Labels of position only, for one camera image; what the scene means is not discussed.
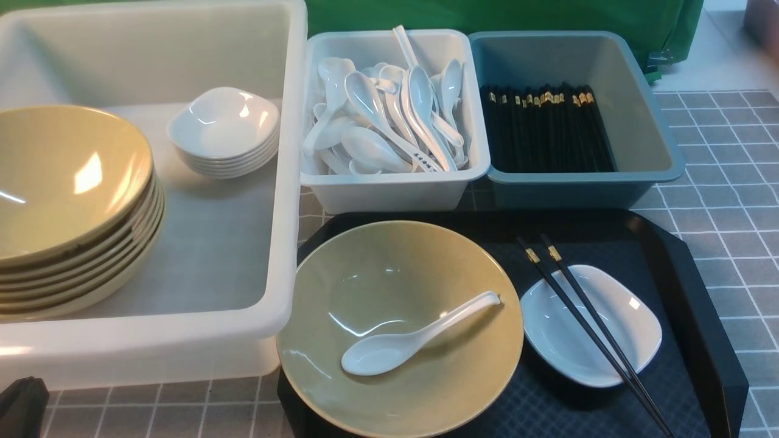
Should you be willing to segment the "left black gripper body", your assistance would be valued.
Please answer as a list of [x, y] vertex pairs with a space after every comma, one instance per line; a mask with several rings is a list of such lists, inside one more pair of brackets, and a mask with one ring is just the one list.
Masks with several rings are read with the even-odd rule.
[[37, 377], [17, 379], [1, 393], [1, 436], [39, 437], [49, 391]]

